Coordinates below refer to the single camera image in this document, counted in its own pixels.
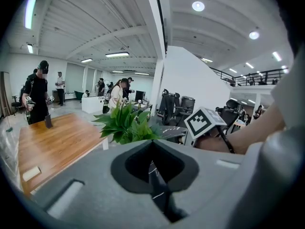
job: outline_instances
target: black pants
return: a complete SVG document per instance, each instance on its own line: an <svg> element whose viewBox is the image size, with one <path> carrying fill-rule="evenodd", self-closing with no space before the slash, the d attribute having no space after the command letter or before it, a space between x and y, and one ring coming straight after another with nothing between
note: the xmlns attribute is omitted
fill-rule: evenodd
<svg viewBox="0 0 305 229"><path fill-rule="evenodd" d="M37 123L39 121L44 121L45 117L48 115L47 105L36 105L33 110L30 112L30 121L29 125Z"/></svg>
<svg viewBox="0 0 305 229"><path fill-rule="evenodd" d="M58 97L59 97L59 103L60 104L63 104L63 89L57 89L57 92L58 92Z"/></svg>

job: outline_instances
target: curtain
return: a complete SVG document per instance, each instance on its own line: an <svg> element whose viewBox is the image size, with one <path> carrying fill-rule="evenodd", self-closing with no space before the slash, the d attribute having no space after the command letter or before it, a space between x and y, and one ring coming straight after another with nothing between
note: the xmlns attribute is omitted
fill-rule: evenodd
<svg viewBox="0 0 305 229"><path fill-rule="evenodd" d="M10 75L7 72L0 72L0 104L3 116L11 115L11 90L10 90Z"/></svg>

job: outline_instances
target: white slot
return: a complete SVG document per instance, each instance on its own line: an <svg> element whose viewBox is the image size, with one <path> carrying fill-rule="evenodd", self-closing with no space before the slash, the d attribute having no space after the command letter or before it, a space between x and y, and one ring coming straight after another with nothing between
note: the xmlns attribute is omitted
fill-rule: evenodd
<svg viewBox="0 0 305 229"><path fill-rule="evenodd" d="M35 166L34 168L26 171L23 173L22 178L24 181L28 181L32 179L34 176L38 175L40 173L40 169L38 166Z"/></svg>
<svg viewBox="0 0 305 229"><path fill-rule="evenodd" d="M74 181L71 186L69 186L68 189L59 197L59 199L47 210L47 213L50 216L59 219L79 193L82 186L82 182Z"/></svg>
<svg viewBox="0 0 305 229"><path fill-rule="evenodd" d="M220 165L220 166L227 167L227 168L231 168L231 169L238 169L239 168L239 164L232 163L232 162L229 162L229 161L224 161L224 160L221 160L221 159L218 159L216 161L216 164Z"/></svg>

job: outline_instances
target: brown curtain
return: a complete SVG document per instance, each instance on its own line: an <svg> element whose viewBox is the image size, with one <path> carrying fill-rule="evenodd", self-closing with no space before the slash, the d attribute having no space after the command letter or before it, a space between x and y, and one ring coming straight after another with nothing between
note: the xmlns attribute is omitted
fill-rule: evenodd
<svg viewBox="0 0 305 229"><path fill-rule="evenodd" d="M10 103L6 96L5 84L4 84L4 72L2 71L0 72L0 104L4 117L12 114Z"/></svg>

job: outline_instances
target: white desk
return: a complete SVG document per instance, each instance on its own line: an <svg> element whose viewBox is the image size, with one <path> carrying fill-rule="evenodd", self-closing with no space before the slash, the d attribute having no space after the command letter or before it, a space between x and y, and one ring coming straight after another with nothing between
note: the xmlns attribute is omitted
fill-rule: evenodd
<svg viewBox="0 0 305 229"><path fill-rule="evenodd" d="M103 110L105 97L84 97L81 99L81 110L94 113Z"/></svg>

